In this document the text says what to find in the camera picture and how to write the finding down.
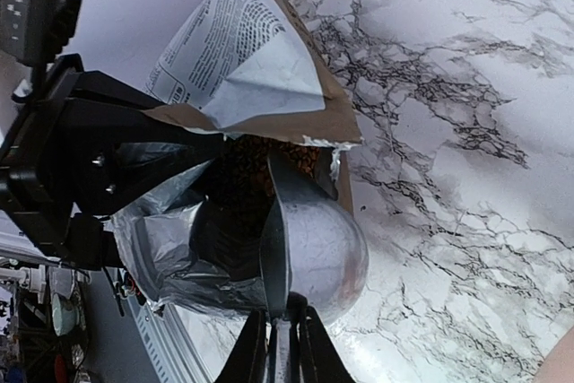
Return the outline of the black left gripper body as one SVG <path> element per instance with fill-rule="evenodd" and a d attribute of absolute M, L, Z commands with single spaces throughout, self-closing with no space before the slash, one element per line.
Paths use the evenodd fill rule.
<path fill-rule="evenodd" d="M 60 57 L 24 101 L 1 146 L 1 209 L 43 255 L 69 266 L 104 266 L 111 234 L 97 218 L 73 213 L 72 156 L 57 136 L 82 72 L 79 55 Z"/>

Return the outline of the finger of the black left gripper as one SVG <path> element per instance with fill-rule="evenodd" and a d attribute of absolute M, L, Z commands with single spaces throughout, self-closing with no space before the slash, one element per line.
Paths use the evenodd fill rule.
<path fill-rule="evenodd" d="M 146 114 L 164 103 L 102 72 L 78 75 L 62 113 L 62 131 L 77 144 L 118 151 L 124 163 L 144 163 L 179 153 L 201 163 L 224 150 L 219 134 L 188 132 Z"/>
<path fill-rule="evenodd" d="M 214 140 L 75 146 L 69 168 L 74 201 L 84 213 L 111 215 L 162 182 L 214 158 Z"/>

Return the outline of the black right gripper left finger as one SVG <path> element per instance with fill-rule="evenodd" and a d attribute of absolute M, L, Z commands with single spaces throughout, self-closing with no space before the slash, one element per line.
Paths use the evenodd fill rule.
<path fill-rule="evenodd" d="M 266 357 L 266 314 L 250 312 L 215 383 L 262 383 Z"/>

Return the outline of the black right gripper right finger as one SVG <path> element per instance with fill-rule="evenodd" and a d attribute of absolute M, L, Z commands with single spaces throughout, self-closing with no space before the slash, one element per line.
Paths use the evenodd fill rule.
<path fill-rule="evenodd" d="M 303 381 L 354 383 L 316 309 L 302 295 L 292 295 L 291 310 L 299 325 L 299 363 Z"/>

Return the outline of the silver metal scoop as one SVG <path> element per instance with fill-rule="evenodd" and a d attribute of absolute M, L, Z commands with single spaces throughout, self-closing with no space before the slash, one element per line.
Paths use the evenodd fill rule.
<path fill-rule="evenodd" d="M 291 296 L 305 297 L 326 327 L 361 296 L 369 254 L 357 222 L 322 187 L 278 152 L 267 163 L 275 199 L 260 249 L 271 325 L 265 381 L 304 382 Z"/>

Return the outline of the brown white dog food bag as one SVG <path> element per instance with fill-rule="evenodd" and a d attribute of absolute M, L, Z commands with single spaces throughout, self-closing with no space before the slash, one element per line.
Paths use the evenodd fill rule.
<path fill-rule="evenodd" d="M 153 305 L 246 314 L 298 293 L 333 323 L 369 267 L 345 154 L 349 96 L 287 0 L 204 0 L 146 84 L 150 118 L 222 153 L 112 216 L 127 272 Z"/>

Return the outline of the pink double pet bowl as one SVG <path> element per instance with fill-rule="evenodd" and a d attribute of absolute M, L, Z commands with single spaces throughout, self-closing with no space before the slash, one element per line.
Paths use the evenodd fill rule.
<path fill-rule="evenodd" d="M 574 328 L 572 328 L 548 354 L 534 383 L 574 382 Z"/>

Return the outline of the front aluminium frame rail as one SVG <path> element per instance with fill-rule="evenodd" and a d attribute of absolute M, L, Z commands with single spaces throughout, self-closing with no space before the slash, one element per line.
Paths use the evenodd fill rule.
<path fill-rule="evenodd" d="M 126 301 L 160 382 L 213 382 L 225 363 L 210 319 L 174 305 L 159 315 L 134 297 Z"/>

